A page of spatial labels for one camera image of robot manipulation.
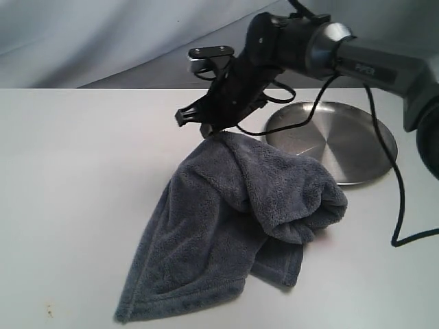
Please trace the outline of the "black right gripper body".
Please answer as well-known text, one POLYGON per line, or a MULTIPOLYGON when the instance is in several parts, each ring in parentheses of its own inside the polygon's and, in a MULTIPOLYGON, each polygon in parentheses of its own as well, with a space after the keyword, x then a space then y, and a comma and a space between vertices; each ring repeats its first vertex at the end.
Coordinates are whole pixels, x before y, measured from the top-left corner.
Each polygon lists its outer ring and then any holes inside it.
POLYGON ((247 56, 237 57, 227 74, 204 97, 206 123, 221 130, 236 126, 267 104, 264 90, 282 72, 277 66, 259 66, 247 56))

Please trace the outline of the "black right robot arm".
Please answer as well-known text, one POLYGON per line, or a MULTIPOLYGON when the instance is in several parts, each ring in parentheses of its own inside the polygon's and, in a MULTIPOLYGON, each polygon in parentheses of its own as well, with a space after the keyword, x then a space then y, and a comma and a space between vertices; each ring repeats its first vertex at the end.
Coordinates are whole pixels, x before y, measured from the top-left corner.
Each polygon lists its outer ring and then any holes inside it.
POLYGON ((250 22, 244 48, 192 49, 194 71, 214 72, 205 94, 176 113, 178 125, 224 130, 266 104, 264 90, 286 70, 323 80, 335 74, 380 88, 403 100, 403 127, 416 133, 421 160, 438 174, 438 55, 358 38, 330 16, 288 17, 267 12, 250 22))

